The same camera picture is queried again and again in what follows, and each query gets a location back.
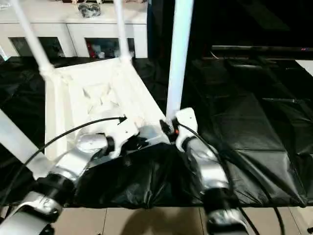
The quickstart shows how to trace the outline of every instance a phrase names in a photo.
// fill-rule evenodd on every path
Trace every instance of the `cable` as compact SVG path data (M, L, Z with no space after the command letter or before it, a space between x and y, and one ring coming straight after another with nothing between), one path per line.
M211 145L209 145L209 144L206 142L206 140L205 140L203 137L201 137L197 132L195 132L194 130L192 130L192 129L189 128L188 126L185 126L185 125L183 125L183 124L181 124L181 123L179 123L179 125L182 126L182 127L184 127L185 129L187 129L188 131L190 131L192 134L194 134L194 135L195 135L199 140L201 140L212 152L214 152L213 149L212 149L212 147L211 147ZM229 148L226 147L226 146L223 146L223 149L228 149L229 152L233 152L231 149L229 149ZM254 174L252 174L249 170L247 170L247 169L245 168L245 165L244 165L244 164L242 164L241 166L239 166L239 164L238 164L238 163L235 163L232 158L229 158L229 157L225 157L225 158L226 158L226 160L227 160L228 162L234 164L234 165L237 166L240 170L242 170L243 172L245 172L247 175L251 176L251 178L253 178L254 181L260 186L261 190L263 191L263 193L264 193L264 194L266 195L266 197L268 198L268 201L269 201L270 203L272 202L272 198L271 198L270 194L268 193L268 191L266 190L266 188L262 185L262 183L259 181L259 179L258 179ZM226 174L226 176L227 176L229 182L231 183L232 188L234 188L234 186L232 185L233 183L232 183L231 177L230 177L230 171L229 171L227 165L224 165L224 166L225 166L225 168L224 168L225 174ZM275 211L275 214L276 214L277 219L278 219L278 222L279 222L279 227L280 227L281 235L285 235L285 225L284 225L282 216L281 216L281 214L280 214L280 212L279 212L279 210L278 210L277 207L273 207L273 209L274 209L274 211ZM251 221L249 218L247 219L247 222L250 224L250 226L252 227L252 229L253 229L253 231L255 232L255 234L256 234L256 235L259 235L259 232L257 231L256 227L254 226L254 224L252 223L252 221Z
M211 53L211 55L212 55L215 59L219 60L219 57L217 57L215 54L213 54L212 51L210 51L210 53Z
M102 118L102 119L98 119L98 120L95 120L95 121L90 121L90 122L87 122L83 125L80 125L80 126L77 126L73 129L70 129L68 131L65 131L64 133L58 135L57 137L53 138L52 140L50 140L48 143L46 143L44 146L42 146L41 148L39 148L33 155L30 156L29 159L27 159L27 161L20 167L20 169L18 170L18 172L16 173L16 175L14 176L13 180L11 181L9 187L7 188L6 190L6 193L1 201L1 204L0 204L0 208L3 208L3 206L5 205L5 202L10 194L10 192L12 191L13 189L13 186L14 186L14 183L16 182L17 178L19 177L19 175L21 174L21 172L24 170L24 168L27 166L27 164L29 164L36 156L37 154L39 154L41 151L43 151L45 148L47 148L49 145L51 145L52 143L54 143L55 141L57 141L58 139L68 135L69 133L72 133L74 131L77 131L78 129L81 129L85 126L89 126L89 125L92 125L94 123L97 123L97 122L101 122L101 121L109 121L109 120L120 120L121 122L124 121L126 118L125 117L109 117L109 118Z
M246 221L248 222L248 224L250 225L250 227L252 228L253 232L255 233L255 235L260 235L259 231L257 230L257 228L255 227L255 225L253 224L253 222L251 221L251 219L249 218L249 216L246 214L246 212L244 211L244 209L242 207L239 207L239 210L241 212L241 214L243 214L244 218L246 219Z

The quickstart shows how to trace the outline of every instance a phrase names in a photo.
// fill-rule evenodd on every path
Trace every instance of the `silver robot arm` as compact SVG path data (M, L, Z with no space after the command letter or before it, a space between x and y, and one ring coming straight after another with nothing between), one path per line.
M118 157L122 145L136 134L135 124L125 120L110 136L79 136L75 146L61 156L45 178L37 180L34 190L0 224L0 235L53 235L50 224L60 216L93 156L101 152L111 159Z
M198 130L193 109L186 108L176 113L173 121L176 147L187 154L195 164L196 176L202 195L203 207L207 216L207 229L210 235L247 235L246 225L238 210L238 200L230 190L225 171L214 147L203 143L182 125Z

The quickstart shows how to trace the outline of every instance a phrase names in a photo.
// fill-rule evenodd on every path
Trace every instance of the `black tarp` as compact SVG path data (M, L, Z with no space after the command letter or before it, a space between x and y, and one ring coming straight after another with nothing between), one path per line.
M56 66L89 62L63 58ZM134 66L165 111L168 70L155 61ZM194 61L186 71L182 107L193 107L201 133L245 170L228 164L243 206L313 205L313 78L294 61ZM32 59L0 65L0 108L37 146L44 141L44 82ZM0 184L8 185L20 163L0 149ZM69 201L73 207L196 206L200 196L192 165L165 144L137 151L88 170ZM269 201L255 178L267 189ZM25 170L17 201L34 183Z

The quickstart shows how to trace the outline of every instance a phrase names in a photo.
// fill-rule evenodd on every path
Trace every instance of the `dark background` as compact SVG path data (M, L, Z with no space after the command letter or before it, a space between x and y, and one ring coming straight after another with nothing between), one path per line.
M174 0L152 1L153 57L170 57L174 8ZM308 53L312 9L310 0L195 0L188 55L208 56L211 46L221 45Z

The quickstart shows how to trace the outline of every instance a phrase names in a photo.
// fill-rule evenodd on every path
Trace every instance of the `tiled floor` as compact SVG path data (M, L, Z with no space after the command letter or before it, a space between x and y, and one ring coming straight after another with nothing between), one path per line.
M246 209L261 235L279 235L273 209ZM288 208L280 208L286 235L299 235ZM56 235L204 235L203 210L154 208L151 210L65 209L54 225Z

